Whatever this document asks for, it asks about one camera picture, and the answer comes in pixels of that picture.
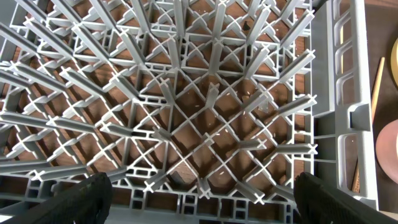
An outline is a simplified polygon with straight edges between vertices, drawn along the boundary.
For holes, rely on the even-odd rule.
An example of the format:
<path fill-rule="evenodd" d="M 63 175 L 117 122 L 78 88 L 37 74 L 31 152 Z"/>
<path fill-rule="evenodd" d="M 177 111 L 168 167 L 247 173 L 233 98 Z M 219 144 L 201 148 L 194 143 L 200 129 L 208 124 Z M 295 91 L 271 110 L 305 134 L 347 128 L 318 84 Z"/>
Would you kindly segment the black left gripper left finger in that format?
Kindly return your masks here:
<path fill-rule="evenodd" d="M 6 220 L 5 223 L 104 224 L 109 215 L 112 197 L 111 181 L 104 172 L 100 172 L 28 211 Z"/>

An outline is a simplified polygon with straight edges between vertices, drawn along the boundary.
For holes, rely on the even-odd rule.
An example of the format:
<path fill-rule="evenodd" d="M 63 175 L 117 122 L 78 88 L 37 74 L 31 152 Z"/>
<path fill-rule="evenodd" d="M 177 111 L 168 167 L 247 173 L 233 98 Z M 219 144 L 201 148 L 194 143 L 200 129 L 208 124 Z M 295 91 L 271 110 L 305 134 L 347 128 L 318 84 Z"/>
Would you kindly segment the pink bowl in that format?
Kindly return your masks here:
<path fill-rule="evenodd" d="M 381 169 L 397 183 L 397 120 L 380 131 L 376 141 L 376 155 Z"/>

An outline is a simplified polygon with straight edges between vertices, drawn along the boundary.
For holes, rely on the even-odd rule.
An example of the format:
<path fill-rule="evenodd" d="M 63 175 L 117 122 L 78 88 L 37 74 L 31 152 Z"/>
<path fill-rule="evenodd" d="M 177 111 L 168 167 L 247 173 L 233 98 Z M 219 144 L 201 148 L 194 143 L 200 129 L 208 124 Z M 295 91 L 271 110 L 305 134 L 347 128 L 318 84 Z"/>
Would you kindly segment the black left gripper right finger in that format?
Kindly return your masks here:
<path fill-rule="evenodd" d="M 397 224 L 308 172 L 296 176 L 294 199 L 303 223 Z"/>

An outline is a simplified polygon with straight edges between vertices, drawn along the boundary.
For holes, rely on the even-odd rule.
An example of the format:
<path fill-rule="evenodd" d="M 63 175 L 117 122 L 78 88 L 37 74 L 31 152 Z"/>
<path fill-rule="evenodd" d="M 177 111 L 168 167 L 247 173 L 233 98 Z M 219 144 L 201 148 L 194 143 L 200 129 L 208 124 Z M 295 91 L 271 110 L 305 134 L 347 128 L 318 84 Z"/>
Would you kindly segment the yellow plate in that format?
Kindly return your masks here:
<path fill-rule="evenodd" d="M 398 86 L 398 39 L 394 42 L 391 50 L 391 72 L 396 86 Z"/>

